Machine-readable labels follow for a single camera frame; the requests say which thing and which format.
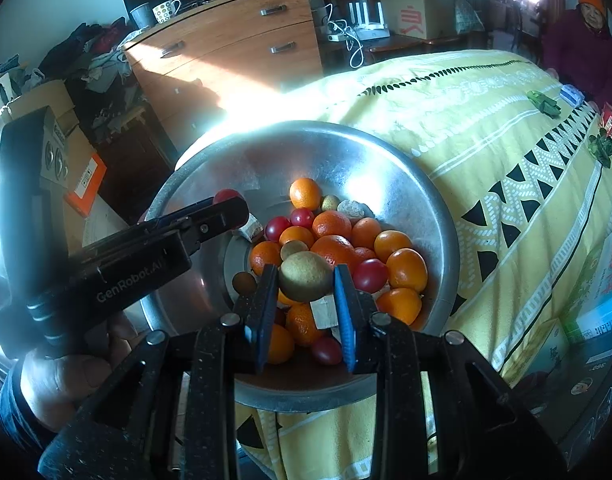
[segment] red clothing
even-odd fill
[[[566,10],[543,40],[544,67],[572,83],[599,109],[612,105],[612,36],[608,27],[590,30],[578,9]]]

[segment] stainless steel basin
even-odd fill
[[[459,247],[448,208],[430,180],[404,153],[366,133],[337,124],[290,121],[231,134],[197,153],[168,179],[147,218],[175,211],[225,187],[241,192],[265,224],[292,209],[290,184],[314,178],[324,194],[367,204],[375,217],[405,232],[428,265],[429,284],[414,328],[439,335],[457,292]],[[249,245],[213,238],[193,255],[193,268],[142,300],[152,329],[178,335],[228,312],[230,280],[247,267]],[[328,410],[375,392],[374,376],[352,376],[343,365],[323,367],[301,349],[261,376],[237,379],[238,402],[278,412]]]

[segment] yellow bedspread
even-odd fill
[[[558,316],[589,250],[612,230],[612,168],[586,148],[587,105],[561,116],[526,97],[560,84],[508,52],[400,58],[324,78],[268,105],[252,103],[208,132],[179,162],[231,132],[284,120],[346,124],[406,153],[438,187],[457,228],[461,330],[510,383],[540,323]],[[277,479],[365,478],[374,398],[329,412],[237,407],[244,449]],[[432,431],[433,418],[427,418]]]

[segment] human hand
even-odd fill
[[[137,336],[124,313],[108,320],[108,360],[89,355],[46,358],[36,349],[24,358],[21,392],[33,415],[57,433],[77,411],[77,404],[94,393],[131,352],[128,341]]]

